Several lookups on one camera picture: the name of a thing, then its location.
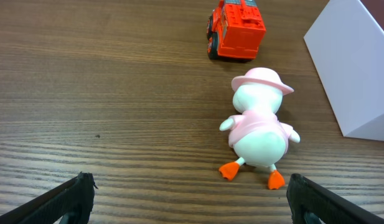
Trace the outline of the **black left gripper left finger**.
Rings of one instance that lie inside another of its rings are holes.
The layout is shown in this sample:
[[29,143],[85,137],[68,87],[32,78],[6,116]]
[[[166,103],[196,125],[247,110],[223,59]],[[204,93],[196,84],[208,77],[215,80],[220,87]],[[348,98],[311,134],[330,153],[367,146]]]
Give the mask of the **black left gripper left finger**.
[[0,216],[0,224],[87,224],[93,209],[93,174],[76,177]]

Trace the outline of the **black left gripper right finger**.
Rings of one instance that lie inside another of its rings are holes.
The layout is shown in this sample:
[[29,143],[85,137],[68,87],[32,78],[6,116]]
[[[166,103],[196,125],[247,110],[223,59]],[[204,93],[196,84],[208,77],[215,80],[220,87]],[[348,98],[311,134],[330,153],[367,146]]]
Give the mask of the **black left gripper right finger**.
[[384,219],[300,174],[292,174],[286,197],[293,224],[384,224]]

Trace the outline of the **red toy fire truck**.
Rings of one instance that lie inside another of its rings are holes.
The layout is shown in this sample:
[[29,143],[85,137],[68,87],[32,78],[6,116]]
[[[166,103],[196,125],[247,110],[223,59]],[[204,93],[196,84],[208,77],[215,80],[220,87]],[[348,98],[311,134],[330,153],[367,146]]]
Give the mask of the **red toy fire truck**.
[[207,21],[207,54],[251,61],[266,33],[255,0],[220,0]]

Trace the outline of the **white duck toy pink hat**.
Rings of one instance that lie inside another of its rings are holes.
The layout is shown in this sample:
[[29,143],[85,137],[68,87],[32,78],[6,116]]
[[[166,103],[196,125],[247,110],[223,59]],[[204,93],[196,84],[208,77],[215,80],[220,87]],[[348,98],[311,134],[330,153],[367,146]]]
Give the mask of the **white duck toy pink hat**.
[[219,130],[229,130],[228,145],[238,159],[221,166],[219,172],[223,178],[232,180],[244,164],[267,167],[268,188],[279,189],[285,180],[275,163],[287,153],[289,141],[301,141],[294,128],[276,116],[283,96],[294,90],[281,81],[278,73],[264,67],[235,77],[232,89],[232,103],[239,113],[223,121]]

